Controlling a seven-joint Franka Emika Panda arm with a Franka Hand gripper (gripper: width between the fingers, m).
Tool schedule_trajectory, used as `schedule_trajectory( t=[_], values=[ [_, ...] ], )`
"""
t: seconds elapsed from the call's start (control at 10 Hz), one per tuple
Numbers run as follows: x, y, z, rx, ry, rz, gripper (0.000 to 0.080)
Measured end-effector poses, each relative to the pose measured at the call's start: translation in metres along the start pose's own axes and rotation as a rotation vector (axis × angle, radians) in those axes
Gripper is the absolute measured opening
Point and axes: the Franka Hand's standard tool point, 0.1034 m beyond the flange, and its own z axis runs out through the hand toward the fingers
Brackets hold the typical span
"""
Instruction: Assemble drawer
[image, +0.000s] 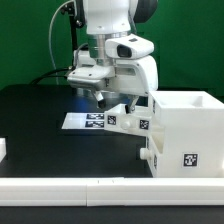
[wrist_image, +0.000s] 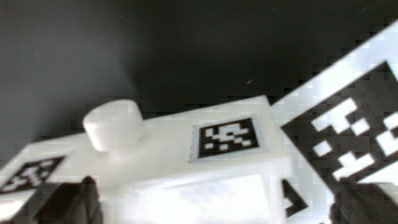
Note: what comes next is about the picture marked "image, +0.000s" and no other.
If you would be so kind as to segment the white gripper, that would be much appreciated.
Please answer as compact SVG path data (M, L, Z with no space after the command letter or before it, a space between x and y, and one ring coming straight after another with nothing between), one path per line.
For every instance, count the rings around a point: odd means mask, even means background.
M147 96L150 91L158 89L157 65L152 56L135 60L117 59L112 66L81 67L72 71L67 80L72 87L91 90L100 109L106 107L100 91L128 94L127 114L135 110L138 96Z

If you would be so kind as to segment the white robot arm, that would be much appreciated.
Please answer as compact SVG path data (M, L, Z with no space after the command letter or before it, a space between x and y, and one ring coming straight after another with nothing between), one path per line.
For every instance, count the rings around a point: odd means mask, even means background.
M76 53L68 82L90 90L101 108L104 91L127 94L131 100L126 111L131 113L139 97L158 89L154 44L134 30L135 24L149 20L158 0L81 0L79 5L88 51Z

